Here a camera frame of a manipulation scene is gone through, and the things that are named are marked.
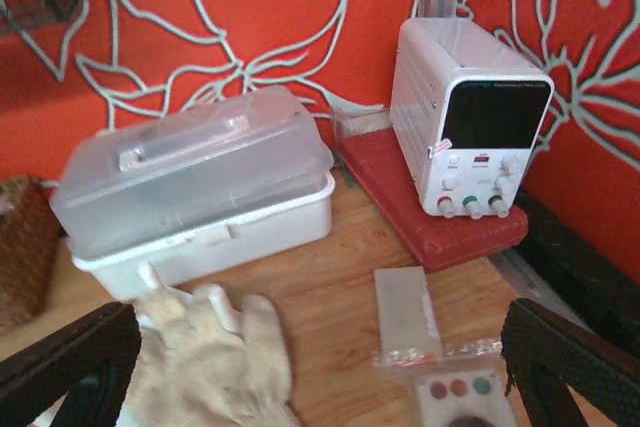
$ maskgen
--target power supply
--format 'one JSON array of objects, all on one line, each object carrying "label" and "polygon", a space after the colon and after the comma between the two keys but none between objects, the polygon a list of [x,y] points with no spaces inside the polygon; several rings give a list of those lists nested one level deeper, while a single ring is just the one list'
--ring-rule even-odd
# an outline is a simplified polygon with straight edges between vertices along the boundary
[{"label": "power supply", "polygon": [[390,119],[424,211],[506,217],[553,89],[469,19],[407,20]]}]

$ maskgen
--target green cable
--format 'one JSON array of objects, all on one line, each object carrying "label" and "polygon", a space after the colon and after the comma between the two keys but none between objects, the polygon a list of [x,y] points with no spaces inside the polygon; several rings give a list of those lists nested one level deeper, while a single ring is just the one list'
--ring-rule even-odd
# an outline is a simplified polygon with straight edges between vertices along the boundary
[{"label": "green cable", "polygon": [[340,170],[342,170],[342,176],[344,177],[344,182],[345,182],[345,184],[347,184],[347,187],[350,188],[350,189],[355,187],[356,182],[355,182],[355,180],[353,180],[353,177],[351,176],[351,174],[347,170],[347,166],[344,165],[344,161],[342,160],[342,156],[337,151],[334,151],[333,152],[333,158],[338,164],[340,164]]}]

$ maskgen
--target plastic storage box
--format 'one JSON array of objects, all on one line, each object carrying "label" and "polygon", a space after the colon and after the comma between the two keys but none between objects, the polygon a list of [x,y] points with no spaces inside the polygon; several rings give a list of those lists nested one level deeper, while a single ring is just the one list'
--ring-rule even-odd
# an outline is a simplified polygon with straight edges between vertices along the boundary
[{"label": "plastic storage box", "polygon": [[321,239],[331,230],[330,173],[307,195],[188,229],[94,260],[72,256],[117,300],[139,298],[147,290],[151,264],[167,285],[249,262]]},{"label": "plastic storage box", "polygon": [[326,235],[332,165],[309,112],[269,87],[82,142],[51,206],[76,265],[128,299],[113,269],[139,255],[174,258],[155,267],[175,285]]}]

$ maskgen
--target clear plastic lid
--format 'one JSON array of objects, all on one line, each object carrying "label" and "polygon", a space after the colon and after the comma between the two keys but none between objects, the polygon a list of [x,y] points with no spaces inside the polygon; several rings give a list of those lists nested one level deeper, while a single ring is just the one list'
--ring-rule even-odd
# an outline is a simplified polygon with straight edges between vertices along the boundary
[{"label": "clear plastic lid", "polygon": [[298,191],[332,165],[309,112],[269,87],[82,142],[51,207],[92,258]]}]

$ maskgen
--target wooden tabletop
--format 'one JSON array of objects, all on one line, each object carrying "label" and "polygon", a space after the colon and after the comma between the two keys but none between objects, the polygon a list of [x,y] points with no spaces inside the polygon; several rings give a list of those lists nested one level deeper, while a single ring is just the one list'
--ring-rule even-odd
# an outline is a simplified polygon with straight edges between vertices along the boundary
[{"label": "wooden tabletop", "polygon": [[[367,195],[335,176],[333,231],[327,238],[183,288],[215,281],[234,302],[245,293],[274,301],[293,365],[292,405],[303,425],[414,425],[404,388],[382,378],[371,361],[380,348],[373,271],[416,260]],[[430,275],[429,290],[447,343],[498,337],[514,299],[484,258]],[[0,337],[0,360],[110,300],[93,277],[72,266],[61,245],[45,312]],[[509,398],[520,425],[529,425],[517,390]],[[590,405],[585,409],[590,425],[606,425]]]}]

